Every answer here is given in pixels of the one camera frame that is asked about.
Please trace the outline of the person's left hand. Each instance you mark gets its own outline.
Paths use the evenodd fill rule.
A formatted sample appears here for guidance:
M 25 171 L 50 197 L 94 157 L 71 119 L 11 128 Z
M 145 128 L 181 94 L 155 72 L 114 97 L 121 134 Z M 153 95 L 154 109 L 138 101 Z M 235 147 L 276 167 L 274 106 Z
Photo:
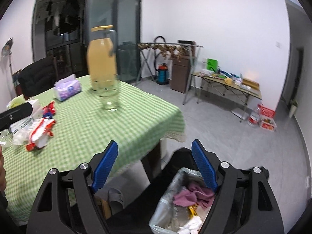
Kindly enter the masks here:
M 2 147 L 0 147 L 0 190 L 3 192 L 6 189 L 6 171 L 4 169 L 4 157 Z

